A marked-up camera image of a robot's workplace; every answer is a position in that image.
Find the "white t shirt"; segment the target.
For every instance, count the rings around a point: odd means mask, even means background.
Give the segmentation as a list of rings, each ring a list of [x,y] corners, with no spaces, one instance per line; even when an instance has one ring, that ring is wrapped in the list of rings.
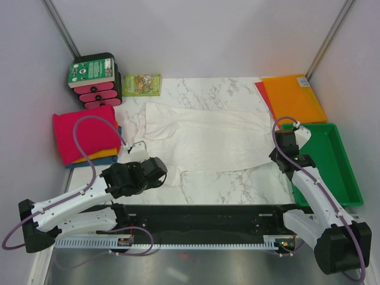
[[[167,166],[166,184],[183,172],[233,172],[269,163],[274,144],[267,112],[195,110],[147,103],[136,139]]]

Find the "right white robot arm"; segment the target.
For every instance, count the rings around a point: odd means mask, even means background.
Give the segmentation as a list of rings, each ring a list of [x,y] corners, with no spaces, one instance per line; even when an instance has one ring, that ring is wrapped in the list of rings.
[[[311,157],[299,153],[296,132],[297,129],[273,129],[275,148],[269,157],[306,198],[316,220],[302,210],[289,210],[272,218],[273,229],[281,234],[291,230],[299,235],[313,249],[324,274],[360,270],[356,282],[361,283],[369,265],[372,231],[338,203]]]

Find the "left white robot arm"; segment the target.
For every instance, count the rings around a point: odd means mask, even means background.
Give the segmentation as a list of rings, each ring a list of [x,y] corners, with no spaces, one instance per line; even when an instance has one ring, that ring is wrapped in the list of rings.
[[[97,206],[138,195],[163,185],[167,167],[158,157],[144,162],[115,163],[84,185],[54,199],[19,203],[24,244],[28,253],[51,247],[57,240],[86,232],[125,233],[131,220],[123,205]]]

